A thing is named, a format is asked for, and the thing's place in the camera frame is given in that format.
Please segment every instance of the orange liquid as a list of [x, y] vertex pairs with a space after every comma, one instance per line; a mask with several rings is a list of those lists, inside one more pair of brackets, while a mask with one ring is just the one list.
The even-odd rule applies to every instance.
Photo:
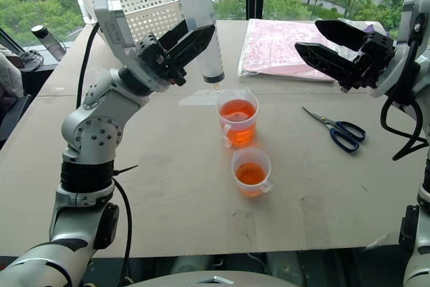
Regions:
[[[264, 170], [258, 164], [246, 163], [241, 165], [236, 171], [236, 177], [239, 181], [247, 185], [255, 185], [261, 183], [265, 179]], [[242, 194], [251, 198], [261, 195], [263, 191], [255, 190], [254, 192], [248, 192], [240, 190]]]
[[[220, 109], [220, 115], [228, 121], [240, 122], [248, 120], [256, 112], [255, 107], [248, 101], [235, 99], [224, 104]], [[253, 140], [255, 135], [255, 122], [248, 128], [229, 130], [227, 137], [234, 146], [243, 146]]]

